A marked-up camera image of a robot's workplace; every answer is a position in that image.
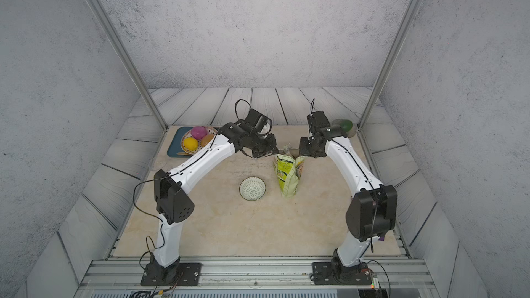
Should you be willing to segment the green oats bag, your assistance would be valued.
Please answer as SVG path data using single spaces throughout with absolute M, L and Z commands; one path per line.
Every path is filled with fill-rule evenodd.
M 292 157 L 290 154 L 276 154 L 273 165 L 280 192 L 284 198 L 296 195 L 305 159 L 305 156 Z

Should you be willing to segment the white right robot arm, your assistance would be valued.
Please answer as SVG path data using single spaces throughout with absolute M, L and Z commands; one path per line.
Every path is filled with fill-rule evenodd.
M 373 175 L 350 139 L 337 127 L 322 128 L 301 137 L 299 151 L 307 157 L 330 158 L 349 187 L 351 202 L 345 215 L 348 233 L 334 258 L 342 268 L 356 267 L 373 241 L 395 228 L 398 193 L 392 185 L 384 185 Z

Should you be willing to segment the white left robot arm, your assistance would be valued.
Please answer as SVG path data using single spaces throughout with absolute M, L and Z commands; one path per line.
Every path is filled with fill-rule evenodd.
M 168 268 L 179 262 L 184 222 L 195 208 L 190 192 L 217 165 L 245 148 L 252 151 L 252 158 L 258 159 L 277 153 L 277 141 L 273 133 L 261 135 L 227 123 L 197 154 L 169 172 L 160 171 L 155 175 L 155 202 L 161 220 L 154 252 L 158 265 Z

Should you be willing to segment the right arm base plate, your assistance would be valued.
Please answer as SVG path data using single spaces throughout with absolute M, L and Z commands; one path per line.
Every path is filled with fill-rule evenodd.
M 335 249 L 330 262 L 313 262 L 310 280 L 317 286 L 323 285 L 373 285 L 371 270 L 366 262 L 358 262 L 354 266 L 345 266 Z

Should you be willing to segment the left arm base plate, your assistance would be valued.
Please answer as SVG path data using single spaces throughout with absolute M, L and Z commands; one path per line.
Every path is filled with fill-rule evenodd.
M 180 259 L 163 267 L 151 256 L 144 268 L 140 286 L 198 286 L 201 269 L 201 263 L 181 263 Z

